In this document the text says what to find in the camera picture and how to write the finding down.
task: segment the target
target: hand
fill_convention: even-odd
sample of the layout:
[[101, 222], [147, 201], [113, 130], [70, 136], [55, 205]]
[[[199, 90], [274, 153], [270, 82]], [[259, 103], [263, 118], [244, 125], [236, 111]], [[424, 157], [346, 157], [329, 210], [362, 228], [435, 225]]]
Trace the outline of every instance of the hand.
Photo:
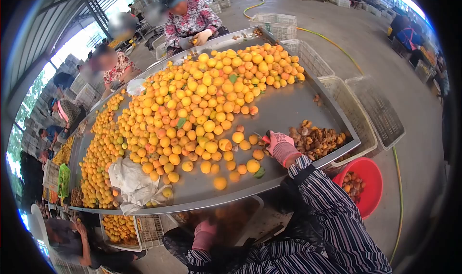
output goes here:
[[77, 228], [77, 231], [80, 233], [80, 236], [87, 238], [86, 228], [82, 223], [80, 222], [75, 223], [75, 227]]
[[291, 137], [283, 133], [275, 133], [273, 131], [269, 131], [269, 134], [271, 142], [269, 143], [267, 150], [283, 167], [287, 168], [289, 166], [286, 164], [290, 157], [294, 155], [302, 155], [302, 153], [297, 151], [295, 148]]
[[200, 33], [196, 34], [195, 36], [193, 36], [193, 40], [197, 39], [197, 43], [196, 43], [196, 46], [200, 46], [200, 45], [205, 45], [205, 43], [207, 42], [208, 38], [211, 37], [213, 34], [212, 30], [207, 28], [206, 30], [204, 31], [201, 31]]
[[194, 242], [192, 249], [208, 252], [217, 233], [217, 226], [210, 225], [208, 220], [202, 221], [194, 230]]
[[192, 48], [194, 45], [192, 42], [189, 41], [190, 38], [180, 38], [180, 40], [178, 41], [178, 43], [180, 44], [180, 47], [185, 51], [185, 50], [189, 50], [190, 48]]

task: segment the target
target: red bucket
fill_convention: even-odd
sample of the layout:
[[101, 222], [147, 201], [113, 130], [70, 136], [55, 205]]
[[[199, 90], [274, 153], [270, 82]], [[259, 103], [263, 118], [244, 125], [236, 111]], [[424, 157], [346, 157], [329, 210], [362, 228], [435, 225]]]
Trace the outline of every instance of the red bucket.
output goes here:
[[332, 181], [341, 187], [348, 172], [355, 172], [366, 183], [364, 192], [360, 194], [361, 200], [356, 204], [361, 218], [366, 219], [377, 208], [382, 197], [382, 174], [371, 159], [358, 158], [349, 162]]

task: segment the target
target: metal roof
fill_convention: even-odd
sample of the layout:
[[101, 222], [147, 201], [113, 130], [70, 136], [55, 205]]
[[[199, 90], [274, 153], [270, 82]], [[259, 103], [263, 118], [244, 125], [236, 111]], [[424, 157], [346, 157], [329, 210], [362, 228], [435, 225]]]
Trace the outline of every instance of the metal roof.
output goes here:
[[[116, 0], [97, 1], [106, 10]], [[85, 0], [21, 0], [1, 42], [1, 98], [10, 118], [44, 65], [67, 41], [60, 37], [76, 20], [89, 16]]]

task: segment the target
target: garden hose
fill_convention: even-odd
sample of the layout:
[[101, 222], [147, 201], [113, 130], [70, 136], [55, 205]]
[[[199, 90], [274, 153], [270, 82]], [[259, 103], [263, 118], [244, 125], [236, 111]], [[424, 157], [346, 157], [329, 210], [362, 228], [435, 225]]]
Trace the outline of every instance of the garden hose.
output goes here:
[[[246, 8], [242, 13], [244, 14], [245, 17], [247, 18], [251, 18], [250, 16], [246, 15], [245, 12], [248, 11], [249, 9], [251, 8], [254, 8], [254, 7], [257, 7], [257, 6], [260, 6], [262, 5], [263, 3], [265, 3], [264, 0], [259, 0], [261, 1], [261, 3], [259, 4], [256, 4], [256, 5], [253, 5], [253, 6], [250, 6], [248, 8]], [[320, 33], [317, 33], [317, 32], [314, 32], [314, 31], [310, 31], [306, 28], [302, 28], [302, 27], [298, 27], [297, 29], [299, 30], [302, 30], [302, 31], [305, 31], [305, 32], [310, 32], [312, 34], [315, 34], [325, 40], [327, 40], [328, 42], [330, 42], [331, 44], [335, 45], [339, 50], [341, 50], [352, 62], [353, 64], [356, 66], [356, 68], [359, 70], [359, 72], [364, 75], [364, 72], [363, 70], [359, 67], [359, 65], [356, 63], [356, 61], [343, 49], [341, 48], [338, 44], [336, 44], [335, 42], [333, 42], [332, 40], [329, 40], [327, 37], [325, 37], [324, 35], [321, 35]], [[398, 163], [398, 156], [396, 154], [396, 149], [395, 149], [395, 146], [393, 146], [393, 155], [395, 156], [395, 163], [396, 163], [396, 171], [397, 171], [397, 174], [398, 174], [398, 186], [399, 186], [399, 191], [400, 191], [400, 223], [399, 223], [399, 226], [398, 226], [398, 236], [396, 237], [396, 243], [395, 243], [395, 248], [393, 249], [393, 253], [391, 254], [391, 258], [390, 258], [390, 264], [391, 262], [393, 261], [393, 258], [395, 257], [395, 253], [396, 253], [396, 249], [398, 248], [398, 243], [399, 243], [399, 240], [400, 240], [400, 237], [401, 237], [401, 229], [402, 229], [402, 223], [403, 223], [403, 215], [404, 215], [404, 203], [403, 203], [403, 191], [402, 191], [402, 183], [401, 183], [401, 172], [400, 172], [400, 165]]]

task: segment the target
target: green plastic basket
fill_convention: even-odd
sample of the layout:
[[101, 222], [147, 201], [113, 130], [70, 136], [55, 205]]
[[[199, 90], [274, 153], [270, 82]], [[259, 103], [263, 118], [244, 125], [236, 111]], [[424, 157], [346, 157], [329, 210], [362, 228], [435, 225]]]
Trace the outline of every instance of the green plastic basket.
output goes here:
[[71, 169], [66, 164], [61, 164], [59, 167], [58, 177], [58, 197], [63, 198], [69, 196], [69, 179], [71, 178]]

